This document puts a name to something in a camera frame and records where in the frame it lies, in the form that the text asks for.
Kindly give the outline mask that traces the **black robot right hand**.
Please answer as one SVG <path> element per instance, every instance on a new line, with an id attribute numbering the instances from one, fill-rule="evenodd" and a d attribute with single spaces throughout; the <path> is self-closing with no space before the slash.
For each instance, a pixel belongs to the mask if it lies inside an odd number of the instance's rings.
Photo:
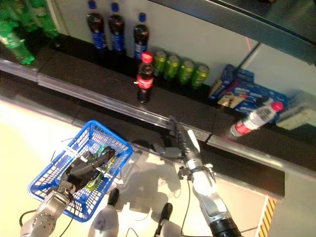
<path id="1" fill-rule="evenodd" d="M 176 146 L 163 147 L 154 143 L 155 152 L 164 158 L 182 159 L 184 163 L 191 159 L 201 159 L 200 147 L 194 132 L 191 129 L 186 130 L 175 117 L 170 116 L 169 118 L 169 124 L 172 126 L 170 134 L 175 138 Z"/>

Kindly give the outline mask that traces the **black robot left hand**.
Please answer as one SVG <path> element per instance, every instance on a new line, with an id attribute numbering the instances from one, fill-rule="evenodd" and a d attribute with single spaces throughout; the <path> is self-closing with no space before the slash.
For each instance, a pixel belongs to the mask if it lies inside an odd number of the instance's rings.
<path id="1" fill-rule="evenodd" d="M 94 158 L 94 155 L 87 151 L 84 153 L 83 161 L 81 158 L 76 158 L 75 161 L 63 172 L 60 178 L 60 186 L 77 192 L 83 189 L 88 182 L 96 178 L 101 173 L 99 169 L 115 155 L 115 150 L 110 146 L 105 147 L 99 157 Z"/>

